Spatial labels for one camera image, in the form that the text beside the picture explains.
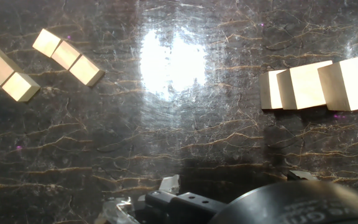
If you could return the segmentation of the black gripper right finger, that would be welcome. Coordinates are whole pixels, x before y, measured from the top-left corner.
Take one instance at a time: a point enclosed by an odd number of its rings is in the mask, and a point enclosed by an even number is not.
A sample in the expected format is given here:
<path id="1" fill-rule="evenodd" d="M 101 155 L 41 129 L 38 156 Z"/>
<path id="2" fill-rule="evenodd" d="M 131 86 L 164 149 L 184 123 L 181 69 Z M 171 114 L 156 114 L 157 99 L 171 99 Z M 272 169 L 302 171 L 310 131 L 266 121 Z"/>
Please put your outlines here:
<path id="1" fill-rule="evenodd" d="M 287 173 L 287 181 L 291 180 L 318 180 L 318 178 L 309 172 L 289 170 Z"/>

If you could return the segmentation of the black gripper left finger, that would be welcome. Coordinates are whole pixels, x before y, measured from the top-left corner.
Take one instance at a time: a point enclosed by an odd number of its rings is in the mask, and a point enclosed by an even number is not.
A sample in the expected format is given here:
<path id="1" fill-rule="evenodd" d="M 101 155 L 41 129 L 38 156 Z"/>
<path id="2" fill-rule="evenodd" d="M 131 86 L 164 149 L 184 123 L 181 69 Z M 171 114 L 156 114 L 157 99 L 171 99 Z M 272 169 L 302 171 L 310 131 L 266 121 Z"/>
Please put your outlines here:
<path id="1" fill-rule="evenodd" d="M 165 177 L 160 187 L 139 197 L 135 219 L 145 224 L 208 223 L 225 203 L 191 192 L 179 194 L 179 175 Z"/>

